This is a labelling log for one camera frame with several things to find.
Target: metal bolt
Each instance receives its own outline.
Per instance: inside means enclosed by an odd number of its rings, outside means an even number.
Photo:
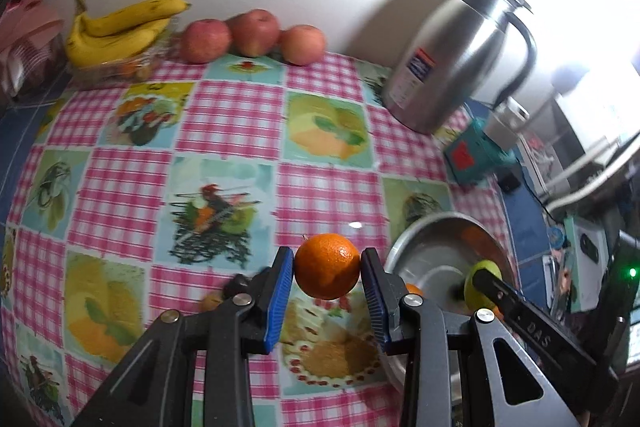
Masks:
[[[409,295],[405,295],[402,300],[404,301],[404,304],[406,304],[407,306],[411,306],[412,308],[415,308],[416,306],[420,306],[422,304],[422,297],[415,293],[409,293]]]
[[[231,299],[236,306],[247,306],[247,304],[251,304],[251,295],[248,293],[239,293],[238,295],[234,295],[233,299]]]
[[[478,317],[478,320],[480,322],[488,324],[494,321],[495,315],[494,315],[494,312],[492,312],[491,310],[488,310],[487,308],[480,308],[476,312],[476,317]]]
[[[162,322],[167,324],[174,323],[176,320],[180,318],[180,312],[178,310],[165,310],[160,315],[160,319]]]

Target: stainless steel kettle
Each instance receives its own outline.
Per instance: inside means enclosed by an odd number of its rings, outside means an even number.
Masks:
[[[506,100],[529,76],[537,56],[531,32],[514,14],[519,7],[531,10],[525,0],[446,0],[427,18],[386,81],[386,108],[414,131],[438,130],[480,86],[511,23],[525,39],[527,58],[494,107]]]

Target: banana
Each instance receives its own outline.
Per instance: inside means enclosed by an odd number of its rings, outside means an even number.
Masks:
[[[147,48],[166,28],[169,18],[141,24],[118,35],[96,38],[84,32],[82,13],[76,15],[65,43],[66,56],[78,68],[132,57]]]
[[[91,19],[83,13],[82,22],[87,35],[106,37],[147,22],[166,19],[185,11],[189,6],[185,0],[146,0],[97,19]]]

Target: tablecloth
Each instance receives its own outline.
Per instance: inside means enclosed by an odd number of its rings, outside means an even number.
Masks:
[[[48,107],[7,217],[0,307],[4,359],[39,425],[69,425],[163,310],[196,312],[315,233],[384,258],[418,216],[458,210],[517,272],[495,180],[460,187],[442,156],[468,112],[416,134],[380,104],[387,74],[337,54],[305,68],[169,58],[146,84],[69,89]],[[325,302],[294,286],[281,343],[252,357],[250,381],[258,427],[398,422],[361,287]]]

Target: red apple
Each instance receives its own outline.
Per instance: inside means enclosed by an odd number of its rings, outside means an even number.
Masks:
[[[321,60],[325,48],[324,33],[308,24],[292,26],[280,36],[282,57],[296,66],[306,66]]]
[[[194,21],[180,36],[180,58],[194,64],[205,64],[222,57],[230,45],[231,31],[224,21]]]
[[[259,57],[278,42],[280,25],[267,10],[255,9],[227,21],[238,52],[245,57]]]

